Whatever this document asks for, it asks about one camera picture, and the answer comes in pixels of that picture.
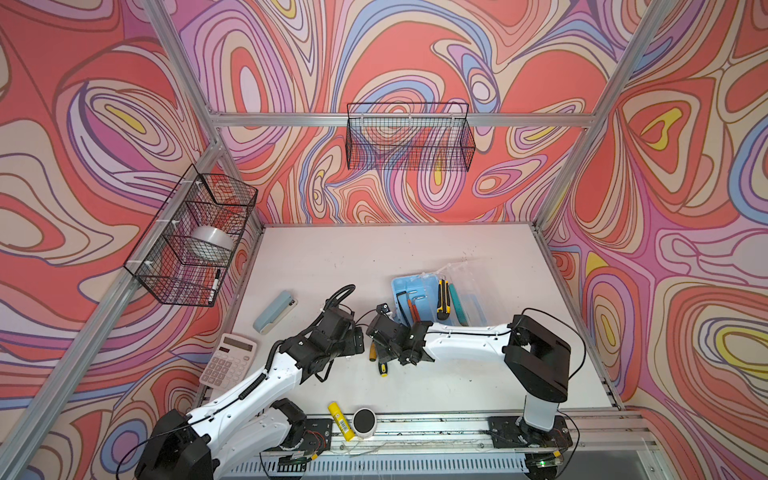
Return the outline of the orange handled hex key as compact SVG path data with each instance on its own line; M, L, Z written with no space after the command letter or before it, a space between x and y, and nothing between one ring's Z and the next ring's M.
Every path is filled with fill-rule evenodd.
M421 316L421 310L420 307L425 303L427 300L425 295L418 295L411 294L411 304L410 304L410 314L412 318L413 323L421 323L422 322L422 316Z

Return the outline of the black large hex key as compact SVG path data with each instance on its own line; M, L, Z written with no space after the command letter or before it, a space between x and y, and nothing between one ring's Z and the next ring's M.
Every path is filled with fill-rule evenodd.
M416 293L417 293L416 290L410 290L410 291L403 290L403 291L397 292L395 294L395 297L396 297L396 301L397 301L398 307L400 309L403 309L403 310L405 310L405 309L410 310L411 309L411 307L410 307L410 304L411 304L411 297L410 297L410 295L411 294L416 294Z

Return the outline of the yellow black utility knife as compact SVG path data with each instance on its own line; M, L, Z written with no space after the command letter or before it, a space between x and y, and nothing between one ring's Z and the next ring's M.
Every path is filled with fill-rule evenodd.
M447 321L450 317L450 289L449 283L440 279L438 281L438 303L436 307L436 316L439 321Z

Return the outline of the teal utility knife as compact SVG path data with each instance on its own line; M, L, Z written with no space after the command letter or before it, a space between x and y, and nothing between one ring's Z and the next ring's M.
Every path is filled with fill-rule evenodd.
M458 291L453 283L450 283L448 285L449 293L452 300L453 309L455 311L455 315L457 318L458 323L461 326L468 326L468 319L465 313L465 310L462 306L462 303L460 301L460 297L458 295Z

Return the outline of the light blue plastic tool box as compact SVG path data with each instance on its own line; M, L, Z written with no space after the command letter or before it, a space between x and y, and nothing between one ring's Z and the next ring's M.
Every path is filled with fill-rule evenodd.
M438 277L434 274L418 274L396 277L391 281L394 296L394 315L398 322L411 326L415 320L412 310L417 311L418 321L437 321Z

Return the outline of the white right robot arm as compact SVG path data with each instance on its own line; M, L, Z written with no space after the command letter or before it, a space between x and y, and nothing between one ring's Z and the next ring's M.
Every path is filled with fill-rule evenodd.
M472 360L504 364L526 391L521 426L549 432L559 406L568 399L570 345L528 315L505 325L449 326L420 322L411 326L379 314L366 335L378 358L401 365Z

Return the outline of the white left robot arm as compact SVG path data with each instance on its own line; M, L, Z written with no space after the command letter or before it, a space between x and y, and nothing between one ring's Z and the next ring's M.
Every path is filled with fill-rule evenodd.
M258 371L220 397L155 424L134 470L136 479L219 479L256 449L294 436L299 408L285 395L331 367L338 357L363 352L354 314L327 307L298 334L276 341Z

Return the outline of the light blue stapler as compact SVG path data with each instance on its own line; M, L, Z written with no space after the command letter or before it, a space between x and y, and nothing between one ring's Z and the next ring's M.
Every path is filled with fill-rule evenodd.
M297 305L295 297L282 291L254 320L253 329L262 335L269 333Z

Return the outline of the black white tape roll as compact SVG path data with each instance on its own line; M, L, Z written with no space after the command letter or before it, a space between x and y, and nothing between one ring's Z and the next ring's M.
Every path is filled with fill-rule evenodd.
M378 419L370 408L360 408L352 416L352 429L360 439L372 437L376 431Z

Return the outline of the yellow glue stick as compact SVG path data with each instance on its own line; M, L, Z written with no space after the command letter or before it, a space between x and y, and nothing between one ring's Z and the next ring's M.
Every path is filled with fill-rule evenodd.
M328 411L346 442L355 438L356 434L337 402L328 405Z

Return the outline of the white calculator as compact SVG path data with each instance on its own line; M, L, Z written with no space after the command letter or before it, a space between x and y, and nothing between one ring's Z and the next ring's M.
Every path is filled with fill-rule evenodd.
M248 374L257 348L257 343L251 339L223 334L200 376L200 383L218 391L236 386Z

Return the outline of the black marker in basket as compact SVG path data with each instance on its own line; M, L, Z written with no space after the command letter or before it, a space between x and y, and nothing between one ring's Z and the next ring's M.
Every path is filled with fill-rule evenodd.
M216 295L217 295L217 292L218 292L218 288L219 288L220 279L221 279L221 270L217 269L215 274L214 274L213 283L212 283L212 286L211 286L210 291L209 291L209 297L208 297L208 304L209 305L213 305L214 302L215 302L215 298L216 298Z

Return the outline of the grey duct tape roll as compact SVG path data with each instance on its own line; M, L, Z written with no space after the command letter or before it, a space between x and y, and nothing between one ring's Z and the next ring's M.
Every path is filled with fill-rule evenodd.
M228 233L210 225L196 227L190 238L190 249L199 257L218 257L234 248L234 240Z

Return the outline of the aluminium mounting rail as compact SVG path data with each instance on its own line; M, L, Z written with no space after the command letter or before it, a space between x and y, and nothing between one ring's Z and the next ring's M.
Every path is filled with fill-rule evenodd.
M382 414L366 438L344 439L329 416L270 408L220 445L171 438L152 466L157 479L668 479L637 416L557 418L525 446L510 416Z

